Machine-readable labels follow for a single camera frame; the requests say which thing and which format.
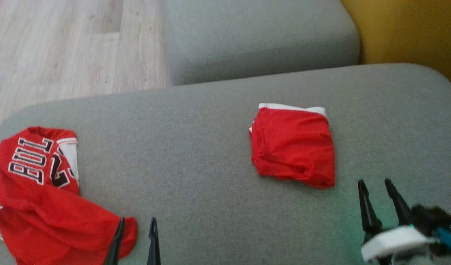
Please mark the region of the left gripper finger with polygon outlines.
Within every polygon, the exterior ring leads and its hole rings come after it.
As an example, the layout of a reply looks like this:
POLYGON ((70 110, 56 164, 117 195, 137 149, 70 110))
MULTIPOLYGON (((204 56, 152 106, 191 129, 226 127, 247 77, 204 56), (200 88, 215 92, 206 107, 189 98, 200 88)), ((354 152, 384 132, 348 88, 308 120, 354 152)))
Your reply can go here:
POLYGON ((161 265, 158 226, 156 218, 152 218, 150 221, 148 238, 150 239, 150 247, 148 250, 148 260, 146 265, 161 265))
POLYGON ((106 254, 106 258, 103 265, 117 265, 119 261, 120 247, 124 236, 125 218, 121 218, 118 223, 118 227, 112 239, 109 250, 106 254))

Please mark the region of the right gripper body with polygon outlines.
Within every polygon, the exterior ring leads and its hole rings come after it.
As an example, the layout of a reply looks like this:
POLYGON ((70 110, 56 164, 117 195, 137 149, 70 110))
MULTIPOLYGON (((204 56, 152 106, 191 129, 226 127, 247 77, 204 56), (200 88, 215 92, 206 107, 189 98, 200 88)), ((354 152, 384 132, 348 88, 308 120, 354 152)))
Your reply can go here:
POLYGON ((381 225, 362 225, 361 247, 367 265, 433 265, 431 245, 438 239, 423 235, 414 225, 384 230, 381 225))

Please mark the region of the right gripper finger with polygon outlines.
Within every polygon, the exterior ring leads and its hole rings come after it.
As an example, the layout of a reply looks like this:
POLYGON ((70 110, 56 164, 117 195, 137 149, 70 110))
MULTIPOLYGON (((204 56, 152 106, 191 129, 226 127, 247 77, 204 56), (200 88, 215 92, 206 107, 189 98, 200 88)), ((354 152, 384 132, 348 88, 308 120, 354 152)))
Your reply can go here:
POLYGON ((384 184, 389 198, 393 201, 393 205, 398 218, 398 225, 412 225, 413 215, 404 198, 398 192, 397 188, 394 186, 393 182, 390 179, 385 179, 384 184))
POLYGON ((377 218, 369 199, 369 191, 363 179, 358 180, 362 228, 366 236, 375 236, 382 231, 382 222, 377 218))

